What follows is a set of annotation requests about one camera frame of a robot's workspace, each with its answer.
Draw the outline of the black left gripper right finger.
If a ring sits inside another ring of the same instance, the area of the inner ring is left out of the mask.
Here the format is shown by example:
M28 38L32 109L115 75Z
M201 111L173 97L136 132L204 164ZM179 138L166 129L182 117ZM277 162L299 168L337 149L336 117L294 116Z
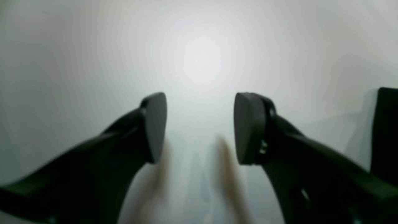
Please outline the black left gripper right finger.
M397 223L397 187L306 137L270 98L235 95L234 136L239 164L263 168L286 224Z

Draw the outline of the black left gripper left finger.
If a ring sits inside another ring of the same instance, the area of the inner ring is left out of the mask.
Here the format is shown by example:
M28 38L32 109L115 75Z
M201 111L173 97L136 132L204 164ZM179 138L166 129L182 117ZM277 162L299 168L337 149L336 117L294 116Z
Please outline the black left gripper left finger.
M1 187L1 211L44 224L117 223L135 175L161 158L166 120L165 93L147 96L98 136Z

